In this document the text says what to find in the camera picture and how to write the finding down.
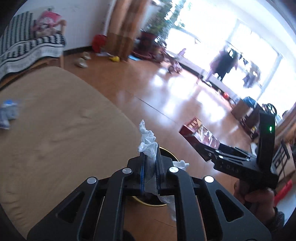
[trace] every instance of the striped blanket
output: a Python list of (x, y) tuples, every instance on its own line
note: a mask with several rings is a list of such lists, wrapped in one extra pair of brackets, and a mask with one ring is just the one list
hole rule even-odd
[(43, 57), (58, 58), (62, 55), (63, 35), (33, 39), (33, 13), (24, 12), (12, 18), (0, 38), (0, 81), (8, 73), (29, 68)]

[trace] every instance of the hand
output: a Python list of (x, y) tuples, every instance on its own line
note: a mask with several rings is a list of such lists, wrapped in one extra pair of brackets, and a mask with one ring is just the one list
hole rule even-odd
[(276, 212), (274, 210), (274, 192), (270, 189), (256, 190), (242, 196), (239, 191), (239, 181), (234, 184), (233, 196), (242, 204), (246, 201), (251, 203), (258, 203), (258, 208), (255, 216), (265, 225), (274, 218)]

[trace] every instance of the metal screw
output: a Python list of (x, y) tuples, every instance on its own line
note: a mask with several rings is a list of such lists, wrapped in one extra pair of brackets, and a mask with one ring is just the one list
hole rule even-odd
[(214, 178), (211, 177), (211, 176), (206, 176), (206, 177), (205, 177), (205, 181), (206, 181), (207, 183), (212, 183), (212, 182), (214, 181)]
[(123, 172), (124, 174), (130, 174), (130, 173), (131, 173), (131, 169), (128, 168), (128, 167), (126, 167), (126, 168), (123, 168), (123, 169), (122, 169), (122, 172)]
[(89, 179), (87, 179), (88, 184), (94, 184), (95, 182), (96, 182), (96, 178), (94, 177), (90, 177)]
[(169, 171), (172, 172), (172, 173), (176, 173), (176, 172), (179, 171), (179, 168), (177, 168), (177, 167), (170, 167)]

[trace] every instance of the red bag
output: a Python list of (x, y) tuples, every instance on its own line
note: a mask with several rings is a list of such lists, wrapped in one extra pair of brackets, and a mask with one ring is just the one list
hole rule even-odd
[(103, 47), (106, 44), (107, 37), (105, 35), (99, 35), (97, 34), (92, 42), (92, 48), (96, 53), (101, 52), (101, 47)]

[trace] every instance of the brown curtain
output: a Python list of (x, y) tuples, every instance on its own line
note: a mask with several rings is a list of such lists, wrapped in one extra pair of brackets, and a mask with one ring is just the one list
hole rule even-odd
[(108, 53), (128, 59), (149, 3), (150, 0), (117, 0), (107, 33)]
[(285, 119), (276, 126), (275, 146), (279, 146), (280, 141), (292, 142), (296, 135), (296, 103), (291, 108)]

